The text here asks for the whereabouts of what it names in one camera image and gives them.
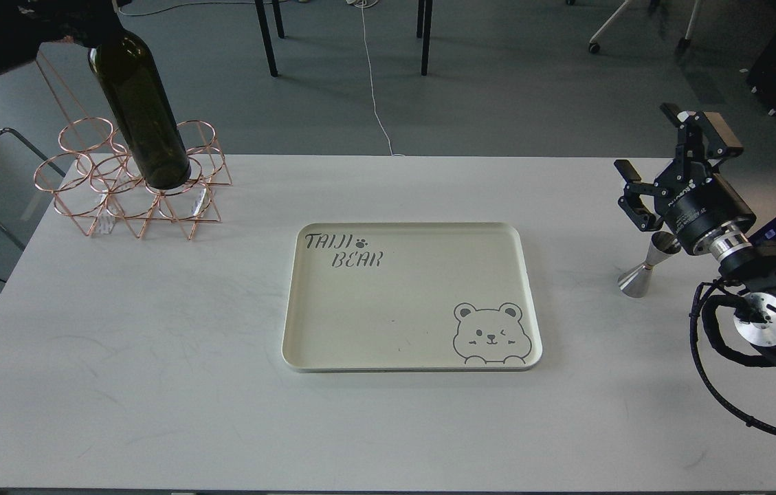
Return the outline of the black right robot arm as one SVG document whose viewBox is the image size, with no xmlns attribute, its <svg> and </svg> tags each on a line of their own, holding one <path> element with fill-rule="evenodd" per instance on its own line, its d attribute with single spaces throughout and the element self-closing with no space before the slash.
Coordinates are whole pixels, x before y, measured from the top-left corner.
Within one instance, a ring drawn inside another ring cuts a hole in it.
<svg viewBox="0 0 776 495">
<path fill-rule="evenodd" d="M 712 397 L 748 427 L 776 436 L 776 426 L 731 404 L 711 383 L 698 350 L 699 335 L 727 360 L 776 369 L 776 217 L 751 232 L 755 213 L 720 173 L 743 146 L 720 113 L 683 111 L 662 103 L 677 131 L 673 159 L 654 182 L 642 181 L 632 163 L 614 161 L 625 185 L 618 206 L 651 235 L 642 263 L 618 278 L 629 297 L 641 298 L 657 264 L 679 252 L 711 254 L 720 276 L 694 291 L 689 341 L 696 370 Z"/>
</svg>

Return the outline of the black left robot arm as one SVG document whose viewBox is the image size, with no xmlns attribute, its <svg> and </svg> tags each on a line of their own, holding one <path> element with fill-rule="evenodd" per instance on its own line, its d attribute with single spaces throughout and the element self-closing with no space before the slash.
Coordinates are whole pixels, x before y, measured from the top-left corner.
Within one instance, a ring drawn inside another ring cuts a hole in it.
<svg viewBox="0 0 776 495">
<path fill-rule="evenodd" d="M 38 56 L 45 42 L 96 48 L 119 37 L 127 1 L 0 1 L 0 76 Z"/>
</svg>

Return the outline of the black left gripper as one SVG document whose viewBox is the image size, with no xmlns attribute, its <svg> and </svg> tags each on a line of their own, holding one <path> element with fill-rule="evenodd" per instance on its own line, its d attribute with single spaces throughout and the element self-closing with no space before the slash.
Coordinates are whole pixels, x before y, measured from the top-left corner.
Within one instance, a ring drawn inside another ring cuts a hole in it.
<svg viewBox="0 0 776 495">
<path fill-rule="evenodd" d="M 20 1 L 18 12 L 33 22 L 43 41 L 69 39 L 86 48 L 124 35 L 118 10 L 130 1 Z"/>
</svg>

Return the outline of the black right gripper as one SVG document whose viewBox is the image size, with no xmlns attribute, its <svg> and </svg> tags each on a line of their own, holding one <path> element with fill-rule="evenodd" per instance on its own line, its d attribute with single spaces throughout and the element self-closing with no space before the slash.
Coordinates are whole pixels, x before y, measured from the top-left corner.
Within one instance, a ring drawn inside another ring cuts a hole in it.
<svg viewBox="0 0 776 495">
<path fill-rule="evenodd" d="M 709 232 L 731 222 L 745 234 L 755 223 L 755 213 L 719 173 L 721 163 L 739 157 L 744 147 L 720 113 L 683 111 L 674 103 L 662 103 L 660 110 L 677 129 L 674 158 L 656 185 L 642 182 L 629 160 L 616 159 L 625 181 L 618 206 L 639 231 L 655 232 L 664 223 L 687 254 L 702 256 Z M 656 198 L 656 214 L 642 195 Z"/>
</svg>

